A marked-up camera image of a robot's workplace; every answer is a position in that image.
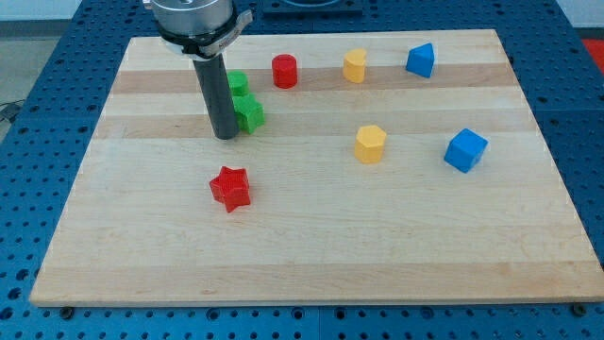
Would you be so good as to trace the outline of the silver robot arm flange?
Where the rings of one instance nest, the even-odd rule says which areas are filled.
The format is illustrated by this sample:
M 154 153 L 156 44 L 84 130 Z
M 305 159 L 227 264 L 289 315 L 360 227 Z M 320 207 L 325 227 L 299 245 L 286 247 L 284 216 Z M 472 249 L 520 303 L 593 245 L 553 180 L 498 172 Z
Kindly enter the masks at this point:
M 173 53 L 196 61 L 221 55 L 254 20 L 232 0 L 142 0 Z

